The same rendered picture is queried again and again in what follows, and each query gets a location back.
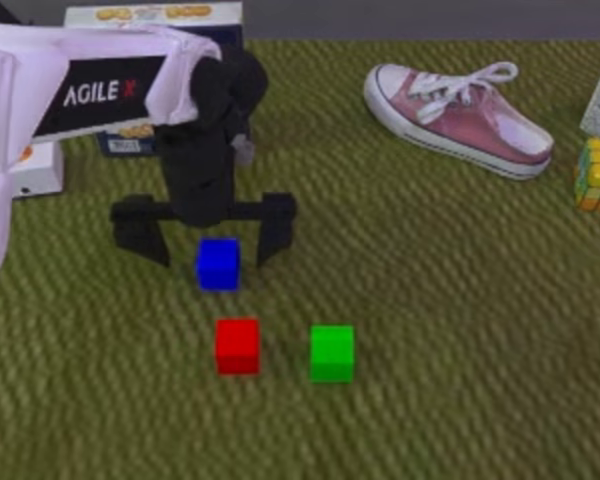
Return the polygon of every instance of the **robotic arm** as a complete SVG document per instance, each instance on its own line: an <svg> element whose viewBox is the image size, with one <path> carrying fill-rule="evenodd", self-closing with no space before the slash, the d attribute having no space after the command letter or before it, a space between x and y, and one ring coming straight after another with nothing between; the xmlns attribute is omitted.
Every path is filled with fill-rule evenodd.
<svg viewBox="0 0 600 480"><path fill-rule="evenodd" d="M248 117L266 90L260 65L240 53L242 68L232 71L236 62L224 57L236 52L167 27L0 25L0 266L11 216L9 170L21 152L140 119L154 125L170 201L143 194L114 204L119 247L169 265L158 220L208 227L229 219L262 222L259 265L290 246L290 194L265 194L261 203L234 199L238 144L248 144Z"/></svg>

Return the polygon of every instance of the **blue box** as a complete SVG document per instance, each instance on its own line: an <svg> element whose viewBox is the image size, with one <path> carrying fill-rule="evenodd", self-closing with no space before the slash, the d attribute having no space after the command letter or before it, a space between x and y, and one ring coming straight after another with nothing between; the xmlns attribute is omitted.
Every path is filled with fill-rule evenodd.
<svg viewBox="0 0 600 480"><path fill-rule="evenodd" d="M220 45L244 47L242 2L70 7L64 25L72 28L112 28L130 22L167 25L209 37ZM153 129L145 122L97 133L96 139L100 150L108 157L156 154Z"/></svg>
<svg viewBox="0 0 600 480"><path fill-rule="evenodd" d="M236 291L240 284L237 238L203 238L195 261L198 285L207 291Z"/></svg>

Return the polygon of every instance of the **blue cube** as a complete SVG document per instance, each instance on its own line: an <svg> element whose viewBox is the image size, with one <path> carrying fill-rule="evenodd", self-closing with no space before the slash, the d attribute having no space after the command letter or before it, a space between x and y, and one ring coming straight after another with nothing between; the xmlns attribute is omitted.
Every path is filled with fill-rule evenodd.
<svg viewBox="0 0 600 480"><path fill-rule="evenodd" d="M236 238L203 238L196 257L198 285L207 291L235 291L240 282L240 243Z"/></svg>

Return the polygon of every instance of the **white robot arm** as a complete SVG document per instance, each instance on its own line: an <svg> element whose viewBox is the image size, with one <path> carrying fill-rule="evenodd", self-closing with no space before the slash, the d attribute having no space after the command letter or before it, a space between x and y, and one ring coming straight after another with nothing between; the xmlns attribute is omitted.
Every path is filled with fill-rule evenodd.
<svg viewBox="0 0 600 480"><path fill-rule="evenodd" d="M9 170L31 143L148 118L195 120L190 78L217 44L167 27L74 30L0 25L0 267L11 216Z"/></svg>

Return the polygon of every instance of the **red letter x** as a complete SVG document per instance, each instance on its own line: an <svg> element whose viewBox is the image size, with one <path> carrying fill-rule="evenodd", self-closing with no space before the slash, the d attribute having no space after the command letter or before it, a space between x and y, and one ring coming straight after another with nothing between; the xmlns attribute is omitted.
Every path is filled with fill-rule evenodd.
<svg viewBox="0 0 600 480"><path fill-rule="evenodd" d="M133 97L133 91L136 88L135 80L125 80L124 81L124 96L125 97Z"/></svg>

